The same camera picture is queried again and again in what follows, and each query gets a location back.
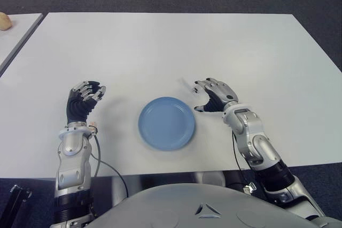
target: robotic arm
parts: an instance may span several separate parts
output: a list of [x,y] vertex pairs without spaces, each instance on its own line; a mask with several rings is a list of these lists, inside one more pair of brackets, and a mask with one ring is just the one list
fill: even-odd
[[87,116],[106,91],[98,82],[83,81],[69,94],[67,126],[59,134],[59,168],[55,187],[55,224],[51,228],[84,227],[92,220],[90,194],[91,145],[96,131],[87,126]]
[[291,174],[272,147],[261,120],[251,108],[240,104],[234,91],[221,81],[207,78],[195,83],[209,95],[209,102],[195,107],[195,110],[223,112],[223,121],[231,127],[240,154],[261,182],[269,201],[303,218],[324,216],[300,180]]

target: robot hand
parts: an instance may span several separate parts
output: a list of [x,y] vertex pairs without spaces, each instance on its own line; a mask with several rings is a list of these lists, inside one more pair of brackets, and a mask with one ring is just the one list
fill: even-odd
[[70,90],[66,107],[68,124],[87,121],[87,116],[106,92],[106,87],[99,85],[96,81],[83,81]]
[[209,95],[210,99],[206,105],[196,106],[198,112],[223,112],[231,101],[238,102],[238,97],[227,84],[217,81],[214,78],[207,78],[203,81],[195,81],[195,84],[201,86]]

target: white table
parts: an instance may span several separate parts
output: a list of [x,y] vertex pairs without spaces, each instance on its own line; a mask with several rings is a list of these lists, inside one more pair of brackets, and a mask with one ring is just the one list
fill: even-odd
[[0,76],[13,54],[43,18],[41,13],[9,15],[12,28],[0,30]]
[[341,72],[292,15],[50,13],[0,79],[0,177],[54,177],[68,93],[82,80],[107,86],[88,122],[122,174],[237,169],[219,113],[194,113],[196,132],[175,152],[139,136],[149,101],[201,105],[191,87],[209,76],[253,106],[289,166],[342,160]]

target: black cable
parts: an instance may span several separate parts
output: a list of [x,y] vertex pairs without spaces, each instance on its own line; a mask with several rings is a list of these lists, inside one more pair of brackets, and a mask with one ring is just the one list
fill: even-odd
[[98,142],[97,136],[94,136],[94,138],[95,138],[95,142],[97,145],[97,156],[98,156],[97,167],[96,167],[94,177],[97,177],[97,173],[98,173],[98,170],[100,169],[100,164],[101,164],[101,150],[100,150],[100,144]]
[[239,165],[239,162],[237,161],[237,158],[236,158],[235,142],[234,142],[234,139],[235,139],[235,141],[236,141],[236,136],[235,136],[235,134],[234,134],[233,131],[231,132],[231,139],[232,139],[232,141],[233,141],[233,151],[234,151],[234,157],[235,157],[236,164],[237,164],[237,166],[238,166],[238,168],[239,168],[239,170],[240,170],[240,174],[241,174],[242,178],[243,178],[244,181],[248,184],[248,181],[247,181],[246,177],[244,176],[244,174],[243,174],[243,172],[242,172],[242,170],[241,170],[241,167],[240,167],[240,165]]
[[248,184],[245,184],[245,183],[238,183],[238,182],[236,182],[236,183],[228,184],[228,185],[226,185],[226,187],[229,187],[229,186],[232,186],[232,185],[235,185],[235,184],[241,184],[241,185],[243,185],[243,186],[248,185]]
[[126,190],[126,197],[128,198],[128,188],[127,188],[127,184],[125,182],[125,180],[123,179],[123,177],[120,175],[120,173],[115,169],[113,168],[111,165],[109,165],[107,162],[104,162],[103,160],[99,160],[98,158],[96,158],[92,153],[90,154],[94,159],[96,159],[97,161],[103,163],[104,165],[107,165],[108,167],[110,167],[111,169],[113,169],[117,174],[118,176],[121,178],[122,182],[123,182],[123,185],[125,186],[125,190]]

